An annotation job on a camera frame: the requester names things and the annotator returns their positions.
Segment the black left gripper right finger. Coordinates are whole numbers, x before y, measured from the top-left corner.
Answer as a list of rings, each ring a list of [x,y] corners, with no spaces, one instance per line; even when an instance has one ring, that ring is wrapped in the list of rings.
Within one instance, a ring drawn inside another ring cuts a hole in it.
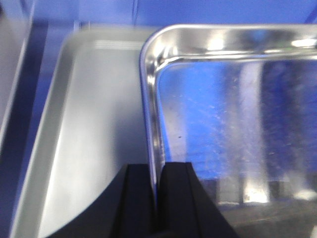
[[[158,227],[177,238],[237,238],[191,163],[166,163],[158,190]]]

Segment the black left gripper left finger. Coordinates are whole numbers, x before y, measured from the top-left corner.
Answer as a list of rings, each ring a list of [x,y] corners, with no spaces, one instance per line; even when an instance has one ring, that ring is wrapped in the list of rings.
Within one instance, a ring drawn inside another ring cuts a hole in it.
[[[128,164],[77,217],[52,238],[146,238],[154,226],[153,194],[146,164]]]

